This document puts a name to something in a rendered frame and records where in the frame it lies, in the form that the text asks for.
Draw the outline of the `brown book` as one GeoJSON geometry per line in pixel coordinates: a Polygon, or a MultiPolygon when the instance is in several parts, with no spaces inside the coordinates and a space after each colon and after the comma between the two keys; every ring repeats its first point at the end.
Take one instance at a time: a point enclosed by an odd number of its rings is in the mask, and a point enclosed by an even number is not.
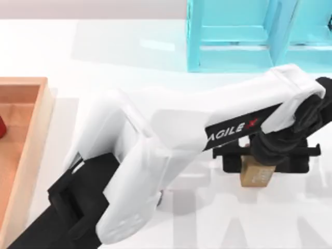
{"type": "Polygon", "coordinates": [[[241,156],[240,182],[242,187],[267,187],[276,166],[263,165],[253,156],[241,156]]]}

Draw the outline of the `light blue rack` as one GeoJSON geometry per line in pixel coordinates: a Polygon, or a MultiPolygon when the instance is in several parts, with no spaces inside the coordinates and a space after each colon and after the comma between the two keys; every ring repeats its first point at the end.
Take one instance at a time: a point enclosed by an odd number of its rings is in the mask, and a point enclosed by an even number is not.
{"type": "Polygon", "coordinates": [[[332,73],[332,0],[187,0],[187,69],[332,73]]]}

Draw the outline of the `salmon shallow box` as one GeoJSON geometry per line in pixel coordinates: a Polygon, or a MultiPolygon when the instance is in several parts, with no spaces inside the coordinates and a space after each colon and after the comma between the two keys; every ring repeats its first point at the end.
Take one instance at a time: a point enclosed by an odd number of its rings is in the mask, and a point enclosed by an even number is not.
{"type": "Polygon", "coordinates": [[[0,247],[25,227],[53,105],[46,77],[0,77],[0,247]]]}

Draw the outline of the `red object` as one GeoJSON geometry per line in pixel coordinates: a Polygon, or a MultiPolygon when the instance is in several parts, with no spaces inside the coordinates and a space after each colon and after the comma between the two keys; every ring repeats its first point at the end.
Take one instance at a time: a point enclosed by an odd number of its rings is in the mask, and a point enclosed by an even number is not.
{"type": "Polygon", "coordinates": [[[0,139],[5,136],[6,132],[7,132],[6,124],[5,124],[2,116],[0,115],[0,139]]]}

